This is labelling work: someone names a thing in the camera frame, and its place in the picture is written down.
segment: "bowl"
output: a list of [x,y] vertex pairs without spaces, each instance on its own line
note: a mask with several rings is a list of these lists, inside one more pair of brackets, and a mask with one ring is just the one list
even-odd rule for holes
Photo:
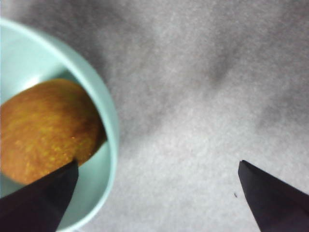
[[[37,83],[61,77],[79,83],[100,114],[107,141],[90,160],[79,167],[79,178],[72,200],[58,227],[61,232],[77,229],[103,206],[114,181],[119,126],[112,98],[89,63],[60,40],[3,18],[0,28],[1,104]],[[1,197],[21,187],[1,175]]]

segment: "bowl rim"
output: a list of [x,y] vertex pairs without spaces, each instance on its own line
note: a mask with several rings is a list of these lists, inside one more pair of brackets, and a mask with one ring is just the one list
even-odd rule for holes
[[[92,210],[90,210],[90,212],[88,212],[88,214],[86,214],[79,221],[57,231],[66,232],[80,228],[81,226],[85,225],[88,221],[90,221],[94,217],[94,215],[99,211],[99,209],[103,206],[109,193],[111,192],[112,185],[115,179],[117,155],[119,151],[119,123],[118,123],[119,121],[116,109],[114,107],[114,103],[112,101],[108,89],[106,88],[99,74],[80,54],[78,54],[67,44],[42,31],[30,28],[20,23],[13,22],[3,17],[0,18],[0,26],[7,27],[18,33],[21,33],[22,35],[41,44],[45,49],[51,52],[57,59],[59,59],[59,61],[64,65],[64,67],[68,69],[73,74],[74,77],[76,77],[76,79],[81,83],[83,88],[87,91],[90,98],[93,100],[95,106],[98,108],[108,138],[106,144],[109,146],[110,151],[109,155],[111,163],[110,163],[110,173],[108,183],[103,195],[100,197],[95,207]],[[63,52],[63,50],[59,48],[59,46],[64,48],[66,52]],[[83,68],[82,69],[79,68],[79,65],[77,65],[77,63],[82,63]],[[96,80],[95,86],[91,84],[87,80],[87,78],[85,78],[85,72],[88,74],[90,73],[92,79]],[[98,91],[94,90],[103,91],[104,96],[98,94]]]

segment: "mint green bowl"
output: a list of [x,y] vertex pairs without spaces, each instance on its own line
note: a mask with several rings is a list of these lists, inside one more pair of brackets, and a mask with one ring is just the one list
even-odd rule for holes
[[[58,231],[87,223],[103,206],[114,181],[119,128],[112,98],[96,71],[73,49],[41,31],[1,18],[1,104],[39,82],[62,77],[89,94],[107,134],[97,153],[79,168],[79,178]],[[22,186],[1,175],[1,197]]]

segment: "gray carpet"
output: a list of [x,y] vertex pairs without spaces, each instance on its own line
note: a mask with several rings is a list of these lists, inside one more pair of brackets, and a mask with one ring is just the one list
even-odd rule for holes
[[81,232],[258,232],[242,159],[309,193],[309,1],[2,0],[1,15],[68,43],[114,98],[117,177]]

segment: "gray surface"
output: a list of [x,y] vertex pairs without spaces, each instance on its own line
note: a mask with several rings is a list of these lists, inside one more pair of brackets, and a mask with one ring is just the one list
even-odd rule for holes
[[116,181],[80,230],[258,232],[241,159],[309,193],[308,12],[307,0],[2,0],[2,16],[70,44],[114,97]]

